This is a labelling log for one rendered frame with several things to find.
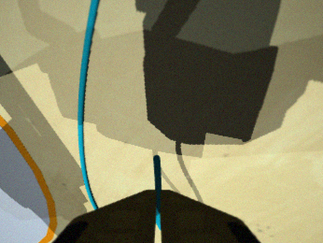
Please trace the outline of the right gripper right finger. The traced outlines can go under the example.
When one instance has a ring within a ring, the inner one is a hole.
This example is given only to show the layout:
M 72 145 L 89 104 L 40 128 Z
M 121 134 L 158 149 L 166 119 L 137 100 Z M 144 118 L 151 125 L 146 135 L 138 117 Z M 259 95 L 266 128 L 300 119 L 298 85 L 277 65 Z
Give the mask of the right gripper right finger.
M 231 214 L 181 193 L 161 190 L 161 243 L 239 243 L 228 222 L 247 227 Z

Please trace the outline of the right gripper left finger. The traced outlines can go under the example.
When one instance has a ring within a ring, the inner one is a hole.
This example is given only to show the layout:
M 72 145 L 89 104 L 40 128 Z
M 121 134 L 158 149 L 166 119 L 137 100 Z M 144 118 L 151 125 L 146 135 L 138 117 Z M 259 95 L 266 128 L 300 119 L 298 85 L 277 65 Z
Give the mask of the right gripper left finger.
M 75 217 L 88 223 L 75 243 L 155 243 L 156 190 L 144 190 Z M 66 227 L 67 227 L 66 226 Z

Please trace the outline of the turquoise wire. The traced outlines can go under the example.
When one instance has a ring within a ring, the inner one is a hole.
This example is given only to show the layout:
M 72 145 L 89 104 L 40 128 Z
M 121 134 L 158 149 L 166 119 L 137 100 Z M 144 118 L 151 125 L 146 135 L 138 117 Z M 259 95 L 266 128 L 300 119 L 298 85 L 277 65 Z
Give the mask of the turquoise wire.
M 92 40 L 92 34 L 93 34 L 98 5 L 99 5 L 99 0 L 91 0 L 90 12 L 89 12 L 87 28 L 86 28 L 86 35 L 84 40 L 81 70 L 80 70 L 79 92 L 78 92 L 78 113 L 77 113 L 78 147 L 79 147 L 81 170 L 82 170 L 86 191 L 94 209 L 97 209 L 98 207 L 91 193 L 91 188 L 88 181 L 86 164 L 85 164 L 84 141 L 83 141 L 83 113 L 84 113 L 86 77 L 87 77 L 88 62 L 89 62 L 90 50 L 91 50 L 91 40 Z M 161 171 L 161 157 L 159 155 L 154 155 L 153 165 L 154 165 L 154 179 L 155 179 L 155 190 L 156 190 L 156 224 L 158 228 L 161 230 L 162 171 Z

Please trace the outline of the orange painted ring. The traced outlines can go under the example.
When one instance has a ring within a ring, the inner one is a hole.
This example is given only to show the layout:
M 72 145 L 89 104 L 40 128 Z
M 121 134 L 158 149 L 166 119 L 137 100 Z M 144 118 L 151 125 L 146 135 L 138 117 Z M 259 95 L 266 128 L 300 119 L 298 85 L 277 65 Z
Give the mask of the orange painted ring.
M 54 238 L 56 231 L 57 231 L 57 225 L 58 225 L 58 217 L 57 217 L 57 210 L 55 207 L 55 203 L 51 194 L 51 191 L 49 189 L 49 185 L 47 184 L 41 170 L 39 169 L 38 165 L 36 164 L 34 158 L 32 157 L 31 153 L 28 151 L 28 149 L 24 146 L 18 135 L 14 132 L 14 130 L 11 128 L 11 126 L 7 123 L 7 121 L 4 119 L 4 117 L 0 114 L 0 125 L 3 127 L 3 129 L 7 132 L 7 134 L 10 136 L 10 138 L 13 140 L 13 142 L 16 144 L 18 149 L 21 151 L 22 155 L 28 162 L 28 164 L 31 166 L 32 170 L 35 173 L 36 178 L 38 179 L 40 186 L 44 192 L 44 195 L 47 199 L 47 203 L 49 206 L 49 216 L 50 216 L 50 224 L 49 224 L 49 231 L 45 238 L 39 242 L 39 243 L 50 243 L 50 241 Z

